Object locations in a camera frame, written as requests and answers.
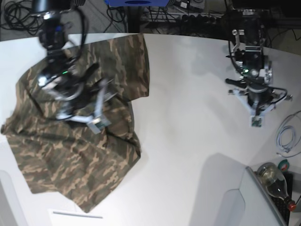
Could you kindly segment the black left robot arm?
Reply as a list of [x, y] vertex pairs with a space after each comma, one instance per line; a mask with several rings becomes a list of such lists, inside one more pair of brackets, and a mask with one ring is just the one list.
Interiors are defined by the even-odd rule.
[[272, 61], [264, 53], [270, 41], [266, 20], [270, 0], [233, 0], [226, 5], [228, 57], [239, 75], [238, 80], [226, 79], [233, 85], [229, 94], [237, 97], [250, 114], [251, 127], [261, 128], [267, 113], [284, 100], [291, 100], [287, 89], [274, 87]]

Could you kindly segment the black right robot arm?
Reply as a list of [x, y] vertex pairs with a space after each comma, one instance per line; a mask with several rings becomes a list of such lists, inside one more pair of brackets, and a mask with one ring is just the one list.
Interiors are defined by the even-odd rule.
[[[92, 64], [83, 75], [79, 75], [76, 63], [84, 51], [89, 28], [88, 20], [79, 8], [83, 0], [34, 0], [32, 16], [43, 20], [39, 31], [39, 41], [47, 51], [47, 65], [38, 74], [38, 86], [47, 94], [63, 104], [56, 115], [57, 121], [72, 121], [86, 124], [93, 133], [98, 134], [110, 125], [103, 113], [105, 102], [116, 96], [111, 89], [108, 76], [103, 76], [94, 85], [88, 86], [88, 79], [99, 69]], [[69, 11], [78, 13], [81, 24], [81, 41], [78, 52], [68, 57], [63, 47], [68, 39], [67, 24], [61, 22], [62, 14]]]

